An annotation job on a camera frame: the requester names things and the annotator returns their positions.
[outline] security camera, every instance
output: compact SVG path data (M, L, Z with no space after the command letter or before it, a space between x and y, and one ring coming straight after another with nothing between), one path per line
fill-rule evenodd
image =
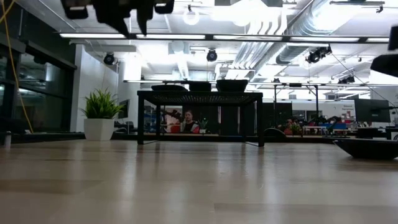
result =
M105 58L104 58L104 63L106 65L114 65L116 64L117 60L114 57L114 53L113 52L109 52L106 54Z
M208 62L215 62L217 60L217 53L216 50L210 49L207 53L207 61Z

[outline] table top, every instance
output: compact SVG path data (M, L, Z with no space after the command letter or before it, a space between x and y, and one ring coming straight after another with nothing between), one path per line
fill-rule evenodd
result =
M244 106L262 100L262 93L209 91L138 91L139 97L155 105Z

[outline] red object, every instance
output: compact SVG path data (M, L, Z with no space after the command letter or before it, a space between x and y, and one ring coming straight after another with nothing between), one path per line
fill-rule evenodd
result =
M199 134L199 130L200 130L200 127L197 126L197 127L192 131L192 133L193 133L193 134Z
M171 132L171 133L179 133L179 132L180 132L180 126L177 126L177 125L172 126L172 127L170 128L170 132Z

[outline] light fixture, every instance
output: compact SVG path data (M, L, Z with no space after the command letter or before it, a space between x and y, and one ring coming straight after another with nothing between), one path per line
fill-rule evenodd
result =
M207 53L206 57L208 62L215 62L217 61L217 53L215 49L210 49L209 52Z
M125 80L124 82L128 83L163 83L163 81L158 80Z
M388 43L390 38L388 37L370 37L366 40L366 42L373 43L373 42L382 42L382 43Z
M122 34L62 33L60 36L69 39L125 39Z
M115 65L117 61L118 60L116 60L116 58L114 57L113 52L108 52L104 58L104 63L106 65Z
M137 35L137 39L189 39L189 40L204 40L205 35L190 35L190 34L148 34L146 36L142 34Z
M297 42L324 42L324 43L333 43L333 42L357 42L359 41L358 37L291 37L291 41Z
M214 35L215 40L258 40L258 41L281 41L280 36L260 36L260 35Z
M308 63L317 63L321 59L325 58L326 55L331 54L331 48L329 47L319 47L315 51L311 51L310 55L305 59Z
M190 19L188 16L190 16L190 15L188 15L189 13L193 13L193 18L192 19ZM183 15L183 20L184 20L184 22L186 23L186 24L188 24L188 25L191 25L191 26L193 26L193 25L195 25L195 24L197 24L198 22L199 22L199 12L197 12L197 11L192 11L192 9L191 9L191 5L188 5L188 10L186 10L185 12L184 12L184 15Z

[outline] black table leg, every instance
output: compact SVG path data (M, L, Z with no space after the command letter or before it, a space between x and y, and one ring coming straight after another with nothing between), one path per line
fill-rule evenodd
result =
M257 136L259 139L259 147L264 146L264 128L262 125L262 98L257 99Z
M239 107L239 133L242 136L242 142L246 142L246 123L244 117L245 106Z
M138 96L138 144L144 144L144 98Z
M160 105L156 105L156 140L159 140L160 137Z

